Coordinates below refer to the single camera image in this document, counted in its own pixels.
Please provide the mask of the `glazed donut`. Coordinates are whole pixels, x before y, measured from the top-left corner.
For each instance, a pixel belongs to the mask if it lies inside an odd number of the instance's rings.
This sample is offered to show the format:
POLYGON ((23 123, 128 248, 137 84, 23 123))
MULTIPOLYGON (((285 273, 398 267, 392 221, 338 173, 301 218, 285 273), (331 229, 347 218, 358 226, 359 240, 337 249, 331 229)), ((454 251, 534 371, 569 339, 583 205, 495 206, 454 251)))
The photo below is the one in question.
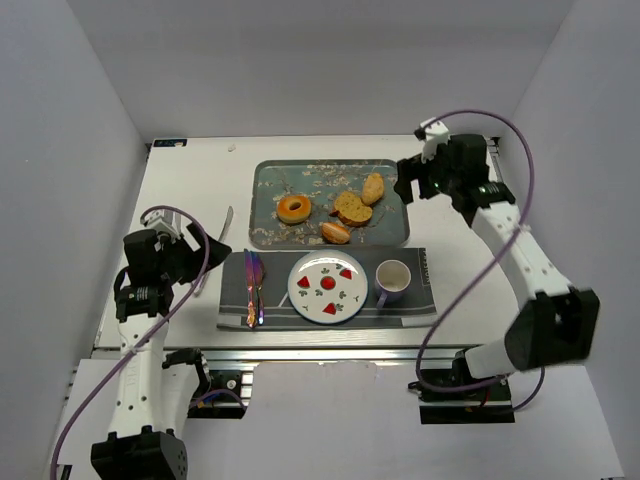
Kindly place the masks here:
POLYGON ((286 196, 278 202, 276 208, 279 220, 289 225, 306 221, 310 217, 311 211, 311 201, 304 195, 286 196))

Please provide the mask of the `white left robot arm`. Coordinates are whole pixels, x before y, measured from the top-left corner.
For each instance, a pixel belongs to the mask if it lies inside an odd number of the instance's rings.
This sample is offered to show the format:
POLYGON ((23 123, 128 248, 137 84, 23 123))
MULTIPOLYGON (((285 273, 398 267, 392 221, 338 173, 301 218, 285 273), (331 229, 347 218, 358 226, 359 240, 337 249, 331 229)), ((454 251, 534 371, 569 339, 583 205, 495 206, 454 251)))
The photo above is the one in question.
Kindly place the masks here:
POLYGON ((184 479, 187 449, 182 429, 192 398, 210 385, 197 348, 165 353, 170 318, 182 302, 175 285, 195 293, 202 278, 230 255, 229 246, 184 212, 155 207, 143 213, 141 229, 123 239, 126 266, 114 282, 120 337, 117 395, 104 441, 90 461, 102 479, 184 479))

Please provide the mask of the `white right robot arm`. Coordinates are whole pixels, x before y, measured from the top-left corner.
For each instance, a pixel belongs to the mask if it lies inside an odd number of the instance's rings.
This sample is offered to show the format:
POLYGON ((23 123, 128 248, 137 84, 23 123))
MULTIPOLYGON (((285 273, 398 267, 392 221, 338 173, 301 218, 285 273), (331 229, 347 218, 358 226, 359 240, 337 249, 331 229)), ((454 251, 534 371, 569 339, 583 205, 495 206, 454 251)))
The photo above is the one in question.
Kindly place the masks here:
POLYGON ((600 310, 591 289, 579 289, 552 264, 532 233, 520 225, 515 197, 489 177, 487 143, 477 134, 421 133, 423 151, 397 164, 401 200, 442 194, 452 201, 505 274, 519 312, 504 336, 463 352, 453 363, 455 385, 586 360, 600 310))

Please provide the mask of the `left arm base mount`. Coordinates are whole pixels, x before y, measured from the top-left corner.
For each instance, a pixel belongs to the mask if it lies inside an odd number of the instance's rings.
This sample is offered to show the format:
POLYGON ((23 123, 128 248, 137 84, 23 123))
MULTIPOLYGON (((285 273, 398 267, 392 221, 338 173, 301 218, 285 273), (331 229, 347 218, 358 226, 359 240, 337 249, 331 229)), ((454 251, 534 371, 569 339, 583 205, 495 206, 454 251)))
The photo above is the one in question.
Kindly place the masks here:
POLYGON ((196 375, 187 417, 194 419, 242 419, 247 402, 242 394, 244 373, 237 368, 219 368, 208 363, 198 348, 182 348, 165 355, 164 373, 177 374, 187 366, 187 373, 196 375))

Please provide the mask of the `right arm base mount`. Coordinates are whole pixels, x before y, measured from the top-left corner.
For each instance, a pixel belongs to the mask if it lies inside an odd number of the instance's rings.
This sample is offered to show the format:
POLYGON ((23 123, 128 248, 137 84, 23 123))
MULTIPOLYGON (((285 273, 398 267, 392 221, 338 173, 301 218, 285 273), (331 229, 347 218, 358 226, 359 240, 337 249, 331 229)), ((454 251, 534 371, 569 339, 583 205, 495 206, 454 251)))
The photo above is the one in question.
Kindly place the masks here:
MULTIPOLYGON (((438 387, 457 387, 477 383, 471 377, 465 351, 458 352, 447 368, 423 368, 421 375, 428 383, 438 387)), ((422 425, 480 425, 510 424, 515 422, 512 396, 507 380, 473 391, 439 393, 425 389, 418 381, 410 382, 407 389, 418 397, 422 425)))

